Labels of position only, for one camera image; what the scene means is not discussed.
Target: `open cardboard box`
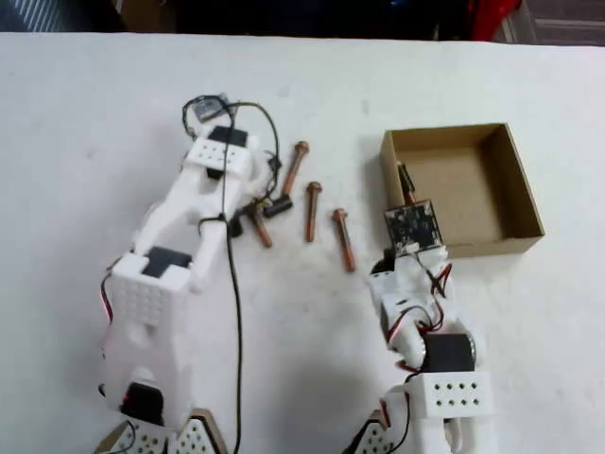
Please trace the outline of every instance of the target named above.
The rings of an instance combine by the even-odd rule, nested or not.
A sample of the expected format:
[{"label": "open cardboard box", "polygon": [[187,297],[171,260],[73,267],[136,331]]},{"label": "open cardboard box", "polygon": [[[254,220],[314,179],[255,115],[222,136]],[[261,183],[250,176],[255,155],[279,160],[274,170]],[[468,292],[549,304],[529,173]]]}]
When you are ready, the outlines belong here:
[{"label": "open cardboard box", "polygon": [[389,208],[404,192],[406,165],[416,199],[431,199],[452,257],[522,253],[545,234],[506,124],[387,131],[381,163]]}]

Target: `red object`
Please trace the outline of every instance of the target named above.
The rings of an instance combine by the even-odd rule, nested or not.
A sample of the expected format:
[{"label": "red object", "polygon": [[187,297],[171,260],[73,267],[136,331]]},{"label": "red object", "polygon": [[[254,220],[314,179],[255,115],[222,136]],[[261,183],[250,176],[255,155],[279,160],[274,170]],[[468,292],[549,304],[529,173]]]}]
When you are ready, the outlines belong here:
[{"label": "red object", "polygon": [[408,366],[407,363],[402,359],[397,361],[395,365],[406,372],[411,372],[412,374],[418,374],[420,372],[420,369],[414,369],[413,367]]},{"label": "red object", "polygon": [[380,399],[380,408],[382,409],[382,414],[385,415],[385,421],[387,422],[387,427],[390,428],[390,415],[389,410],[387,409],[387,402],[385,399]]},{"label": "red object", "polygon": [[475,0],[474,41],[491,41],[496,30],[522,0]]}]

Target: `white table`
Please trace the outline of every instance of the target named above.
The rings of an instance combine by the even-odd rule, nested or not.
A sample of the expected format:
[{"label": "white table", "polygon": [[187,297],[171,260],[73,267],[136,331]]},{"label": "white table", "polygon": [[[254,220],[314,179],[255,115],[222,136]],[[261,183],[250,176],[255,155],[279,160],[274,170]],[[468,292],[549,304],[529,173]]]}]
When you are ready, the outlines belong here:
[{"label": "white table", "polygon": [[[485,328],[502,453],[605,444],[605,49],[154,35],[0,35],[0,451],[90,452],[118,421],[96,391],[103,268],[127,249],[189,145],[181,106],[226,92],[273,115],[288,161],[312,150],[295,209],[235,241],[243,296],[244,454],[338,453],[402,379],[364,279],[387,244],[383,131],[510,123],[546,237],[523,256],[457,260]],[[255,112],[238,125],[262,137]],[[304,186],[324,186],[313,245]],[[329,212],[349,213],[347,275]],[[234,438],[226,260],[199,301],[196,401]],[[210,350],[213,340],[216,349]]]}]

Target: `black circuit board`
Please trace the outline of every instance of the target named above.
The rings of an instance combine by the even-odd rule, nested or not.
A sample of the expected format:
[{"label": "black circuit board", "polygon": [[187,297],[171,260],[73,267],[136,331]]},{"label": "black circuit board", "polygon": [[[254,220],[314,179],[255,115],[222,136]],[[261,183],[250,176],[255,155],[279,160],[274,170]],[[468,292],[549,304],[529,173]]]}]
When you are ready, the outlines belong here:
[{"label": "black circuit board", "polygon": [[442,244],[431,201],[419,201],[387,210],[385,221],[397,256],[422,252]]}]

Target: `screw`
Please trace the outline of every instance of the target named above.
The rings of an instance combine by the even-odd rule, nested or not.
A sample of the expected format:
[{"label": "screw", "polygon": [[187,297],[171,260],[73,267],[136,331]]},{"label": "screw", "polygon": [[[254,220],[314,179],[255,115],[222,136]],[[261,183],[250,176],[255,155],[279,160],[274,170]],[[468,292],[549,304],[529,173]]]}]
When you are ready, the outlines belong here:
[{"label": "screw", "polygon": [[344,257],[344,266],[348,272],[355,271],[355,259],[353,257],[353,249],[351,249],[351,240],[349,232],[347,232],[347,224],[344,219],[347,218],[347,212],[342,208],[334,210],[332,220],[336,223],[338,229],[338,239]]},{"label": "screw", "polygon": [[304,142],[303,140],[294,146],[294,160],[292,164],[290,164],[290,169],[285,176],[284,187],[282,187],[282,194],[290,195],[290,191],[292,190],[292,184],[294,184],[294,179],[296,178],[296,174],[299,171],[299,167],[301,166],[301,161],[303,160],[303,156],[309,152],[309,144]]},{"label": "screw", "polygon": [[318,212],[318,195],[321,192],[321,184],[319,182],[311,182],[306,187],[306,192],[309,194],[309,206],[306,217],[306,240],[312,243],[315,238],[315,215]]},{"label": "screw", "polygon": [[256,206],[252,205],[248,210],[246,210],[246,214],[254,225],[254,229],[256,230],[258,236],[261,238],[263,245],[266,248],[270,248],[271,246],[273,246],[273,241],[271,240],[271,236],[268,234],[267,227],[265,227],[263,217],[261,216],[261,213],[260,211],[258,211]]}]

